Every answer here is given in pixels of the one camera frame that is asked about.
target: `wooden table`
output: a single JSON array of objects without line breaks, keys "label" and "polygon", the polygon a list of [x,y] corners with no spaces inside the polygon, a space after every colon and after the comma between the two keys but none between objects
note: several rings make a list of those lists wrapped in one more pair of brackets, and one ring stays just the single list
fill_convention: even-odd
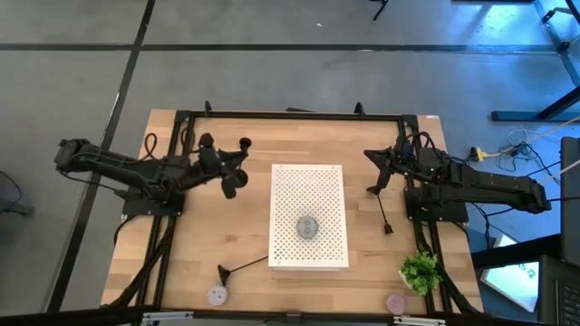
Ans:
[{"label": "wooden table", "polygon": [[[150,114],[146,134],[154,132],[159,137],[156,157],[167,153],[175,112],[153,110]],[[436,146],[445,149],[439,118],[418,116],[418,120],[419,129],[429,132]],[[203,132],[210,132],[216,147],[223,150],[237,150],[241,137],[251,138],[250,156],[243,165],[249,182],[232,200],[224,198],[218,180],[187,193],[174,235],[162,308],[389,313],[385,296],[396,292],[406,296],[408,313],[425,313],[423,298],[405,288],[397,274],[405,256],[416,252],[412,223],[404,208],[405,181],[394,175],[381,192],[385,214],[394,229],[391,235],[382,230],[376,198],[365,191],[374,185],[379,170],[363,155],[363,150],[394,145],[396,123],[198,118],[194,130],[196,139]],[[350,267],[345,272],[275,272],[267,262],[254,264],[232,274],[225,305],[210,306],[206,295],[211,286],[219,283],[218,264],[232,269],[268,253],[270,172],[275,163],[343,166]],[[102,303],[116,299],[141,268],[151,221],[150,216],[140,216],[119,234]],[[470,303],[481,310],[465,234],[451,223],[438,223],[438,227],[449,276]],[[152,302],[156,279],[157,271],[153,271],[148,303]],[[436,308],[441,310],[438,292],[434,299]]]}]

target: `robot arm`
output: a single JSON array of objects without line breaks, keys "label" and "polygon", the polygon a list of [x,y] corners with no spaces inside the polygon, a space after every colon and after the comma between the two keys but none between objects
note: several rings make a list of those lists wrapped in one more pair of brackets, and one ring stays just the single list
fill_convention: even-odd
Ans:
[{"label": "robot arm", "polygon": [[[104,177],[137,188],[148,200],[167,203],[185,190],[221,177],[221,186],[227,198],[236,196],[236,188],[247,183],[247,174],[240,167],[247,158],[250,139],[240,140],[240,150],[226,152],[214,149],[211,135],[199,139],[198,160],[190,164],[188,157],[175,156],[161,159],[135,159],[91,144],[87,139],[61,140],[54,162],[56,169],[69,172],[91,171]],[[120,197],[125,191],[115,192]]]}]

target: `small container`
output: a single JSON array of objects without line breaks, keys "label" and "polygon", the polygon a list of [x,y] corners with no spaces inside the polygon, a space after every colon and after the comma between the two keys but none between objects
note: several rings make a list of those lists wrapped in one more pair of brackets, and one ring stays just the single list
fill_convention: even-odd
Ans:
[{"label": "small container", "polygon": [[303,239],[312,239],[318,233],[318,221],[312,216],[302,216],[296,223],[296,232]]},{"label": "small container", "polygon": [[223,285],[214,285],[208,291],[208,303],[213,306],[220,306],[226,303],[227,289]]},{"label": "small container", "polygon": [[402,315],[407,311],[407,300],[398,293],[391,293],[386,300],[389,312],[394,315]]}]

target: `metal clamp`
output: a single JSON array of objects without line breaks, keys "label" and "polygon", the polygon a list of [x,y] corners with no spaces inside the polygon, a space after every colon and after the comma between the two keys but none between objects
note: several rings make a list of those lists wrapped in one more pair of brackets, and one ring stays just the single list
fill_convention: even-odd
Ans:
[{"label": "metal clamp", "polygon": [[182,319],[193,319],[193,312],[145,312],[143,321],[173,321]]},{"label": "metal clamp", "polygon": [[299,325],[302,315],[300,312],[287,312],[286,313],[286,323],[288,325]]},{"label": "metal clamp", "polygon": [[415,318],[415,317],[395,317],[395,325],[401,326],[445,326],[444,320],[436,320],[429,318]]}]

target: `black knob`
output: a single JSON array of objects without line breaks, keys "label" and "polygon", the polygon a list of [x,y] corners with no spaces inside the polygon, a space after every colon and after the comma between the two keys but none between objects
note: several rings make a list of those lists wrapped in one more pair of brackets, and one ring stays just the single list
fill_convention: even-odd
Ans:
[{"label": "black knob", "polygon": [[214,146],[214,138],[210,134],[205,133],[199,138],[199,146],[204,148],[210,148]]},{"label": "black knob", "polygon": [[247,150],[249,149],[250,146],[252,146],[252,140],[250,140],[249,138],[244,137],[239,139],[239,147],[242,150]]},{"label": "black knob", "polygon": [[235,187],[243,187],[245,185],[247,185],[247,173],[241,169],[237,170]]}]

